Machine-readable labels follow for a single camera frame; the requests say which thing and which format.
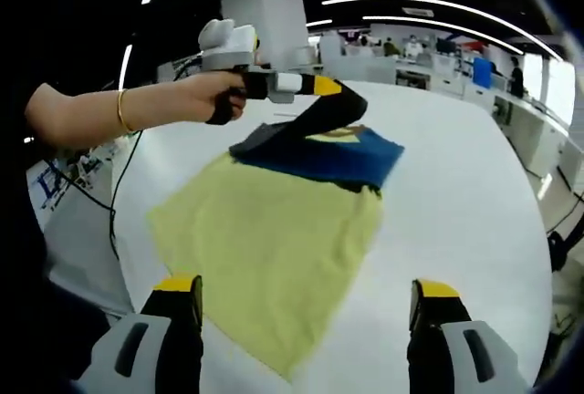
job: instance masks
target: human arm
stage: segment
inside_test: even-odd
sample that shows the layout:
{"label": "human arm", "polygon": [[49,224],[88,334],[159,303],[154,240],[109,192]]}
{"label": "human arm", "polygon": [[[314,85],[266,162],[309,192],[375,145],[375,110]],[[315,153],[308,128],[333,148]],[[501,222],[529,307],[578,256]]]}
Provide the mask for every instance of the human arm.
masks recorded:
{"label": "human arm", "polygon": [[[131,88],[123,95],[121,112],[133,130],[177,121],[206,122],[213,116],[215,97],[229,88],[243,88],[239,75],[211,72],[176,82]],[[119,92],[101,91],[70,97],[48,84],[36,89],[25,116],[38,136],[56,147],[98,146],[127,131],[118,117]],[[245,100],[232,96],[233,119],[239,119]]]}

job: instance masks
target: white cabinet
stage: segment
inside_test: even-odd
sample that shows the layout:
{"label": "white cabinet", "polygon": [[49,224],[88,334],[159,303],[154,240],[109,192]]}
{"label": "white cabinet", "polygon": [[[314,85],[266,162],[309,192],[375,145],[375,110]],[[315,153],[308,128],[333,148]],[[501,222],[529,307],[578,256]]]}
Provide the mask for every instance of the white cabinet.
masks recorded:
{"label": "white cabinet", "polygon": [[570,139],[560,152],[559,169],[570,189],[580,195],[584,191],[584,152]]}
{"label": "white cabinet", "polygon": [[464,93],[464,84],[460,78],[447,78],[432,75],[430,79],[430,91],[442,93],[451,98],[460,99]]}
{"label": "white cabinet", "polygon": [[511,107],[509,140],[526,169],[544,178],[558,165],[567,137],[551,119],[547,120],[543,113],[536,115],[530,106]]}
{"label": "white cabinet", "polygon": [[493,113],[495,107],[495,93],[472,82],[464,86],[463,100],[475,104],[489,114]]}

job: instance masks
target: white column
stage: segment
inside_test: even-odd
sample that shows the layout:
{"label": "white column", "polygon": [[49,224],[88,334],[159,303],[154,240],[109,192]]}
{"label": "white column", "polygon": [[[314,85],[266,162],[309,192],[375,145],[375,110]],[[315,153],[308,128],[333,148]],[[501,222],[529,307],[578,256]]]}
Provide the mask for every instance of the white column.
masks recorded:
{"label": "white column", "polygon": [[319,42],[320,59],[323,63],[341,58],[342,40],[336,31],[328,31]]}
{"label": "white column", "polygon": [[236,26],[253,25],[260,39],[260,58],[284,70],[295,66],[295,51],[308,46],[302,0],[222,0],[224,18]]}
{"label": "white column", "polygon": [[539,101],[542,104],[548,103],[548,88],[549,88],[549,58],[544,58],[541,65],[541,96]]}

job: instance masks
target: black cable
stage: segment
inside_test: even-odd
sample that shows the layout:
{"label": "black cable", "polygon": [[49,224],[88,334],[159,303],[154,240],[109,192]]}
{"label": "black cable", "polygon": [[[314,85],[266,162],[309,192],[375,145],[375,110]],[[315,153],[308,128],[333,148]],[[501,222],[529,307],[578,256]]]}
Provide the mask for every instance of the black cable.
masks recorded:
{"label": "black cable", "polygon": [[87,192],[85,189],[83,189],[81,186],[79,186],[76,182],[74,182],[71,178],[69,178],[67,175],[65,175],[65,173],[63,173],[63,171],[60,171],[59,169],[57,169],[57,167],[52,162],[45,160],[45,163],[48,165],[50,170],[52,170],[58,176],[64,178],[69,183],[69,185],[75,187],[78,191],[80,191],[86,197],[88,197],[92,202],[96,203],[99,207],[106,209],[110,213],[111,212],[115,213],[115,211],[111,207],[109,207],[108,205],[104,204],[103,202],[101,202],[100,200],[98,200],[97,198],[92,196],[89,192]]}
{"label": "black cable", "polygon": [[554,225],[553,227],[551,227],[550,230],[547,231],[547,234],[552,233],[554,230],[556,230],[561,224],[564,223],[564,221],[566,221],[569,216],[574,213],[574,211],[576,210],[576,207],[578,207],[578,204],[580,204],[580,201],[582,201],[582,198],[584,197],[584,191],[582,191],[582,193],[579,195],[578,199],[576,200],[576,203],[574,204],[574,206],[570,209],[570,211],[568,212],[568,214],[566,214],[566,216],[564,216],[562,219],[559,220],[559,222]]}
{"label": "black cable", "polygon": [[527,167],[526,167],[526,166],[525,166],[523,163],[521,163],[521,165],[523,166],[523,170],[524,170],[525,172],[527,172],[529,175],[536,177],[536,178],[537,178],[538,180],[540,180],[540,181],[542,180],[542,178],[541,178],[539,175],[537,175],[537,174],[536,174],[535,172],[533,172],[533,171],[530,171],[530,170],[529,170],[529,169],[528,169],[528,168],[527,168]]}
{"label": "black cable", "polygon": [[[181,78],[181,76],[183,75],[184,71],[186,71],[186,69],[192,64],[194,63],[198,58],[192,58],[189,59],[187,61],[184,62],[184,64],[182,64],[179,69],[176,71],[176,74],[174,75],[174,79],[172,81],[177,81]],[[128,166],[130,166],[130,162],[131,159],[134,157],[134,153],[136,152],[136,149],[138,148],[138,143],[140,143],[140,139],[142,138],[142,134],[144,133],[144,130],[141,130],[138,132],[138,137],[136,138],[136,141],[134,142],[134,147],[132,148],[131,152],[130,152],[130,156],[128,156],[128,160],[126,161],[126,165],[124,166],[124,169],[121,170],[121,174],[120,177],[118,178],[118,181],[116,182],[116,187],[113,190],[113,195],[111,196],[111,207],[109,208],[109,244],[111,245],[111,250],[113,251],[114,255],[116,256],[116,258],[118,260],[120,260],[120,257],[118,256],[118,249],[116,247],[116,231],[114,229],[114,221],[115,221],[115,217],[116,217],[116,210],[115,210],[115,202],[116,202],[116,197],[118,196],[118,189],[120,188],[120,183],[122,178],[124,177],[124,175],[126,174],[126,171],[128,170]]]}
{"label": "black cable", "polygon": [[144,130],[138,132],[138,137],[136,138],[136,141],[134,142],[134,147],[132,148],[132,150],[130,152],[130,156],[128,157],[128,160],[126,161],[126,165],[124,166],[124,169],[121,170],[120,177],[118,178],[118,182],[116,182],[116,187],[113,190],[113,195],[111,196],[111,207],[109,208],[109,217],[110,217],[109,218],[109,244],[111,245],[111,250],[113,251],[113,253],[117,259],[120,259],[120,257],[118,256],[118,249],[116,248],[116,232],[115,232],[114,226],[113,226],[114,219],[116,217],[116,209],[114,208],[114,205],[115,205],[115,201],[116,201],[116,196],[118,196],[118,189],[120,188],[121,179],[126,174],[126,171],[128,170],[128,166],[130,166],[131,159],[134,156],[134,152],[136,152],[136,149],[138,148],[138,143],[140,143],[140,139],[142,138],[143,133],[144,133]]}
{"label": "black cable", "polygon": [[571,186],[569,185],[568,179],[566,178],[566,175],[564,175],[564,172],[562,171],[562,168],[560,168],[559,166],[557,166],[557,167],[556,167],[556,169],[558,170],[558,173],[559,173],[559,178],[561,178],[561,179],[563,180],[564,184],[566,184],[566,188],[567,188],[567,189],[568,189],[570,192],[572,192],[572,188],[571,188]]}

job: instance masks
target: computer monitor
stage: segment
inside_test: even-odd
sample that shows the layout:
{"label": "computer monitor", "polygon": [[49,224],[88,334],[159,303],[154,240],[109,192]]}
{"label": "computer monitor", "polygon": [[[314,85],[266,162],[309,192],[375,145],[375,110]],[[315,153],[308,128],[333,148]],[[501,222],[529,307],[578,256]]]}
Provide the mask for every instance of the computer monitor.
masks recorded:
{"label": "computer monitor", "polygon": [[505,77],[501,77],[501,76],[493,73],[493,74],[491,74],[491,80],[492,80],[492,87],[493,88],[496,88],[496,89],[501,90],[501,91],[507,90],[507,80]]}
{"label": "computer monitor", "polygon": [[438,38],[436,40],[436,51],[441,54],[450,54],[456,52],[456,43],[450,40],[444,40],[443,38]]}

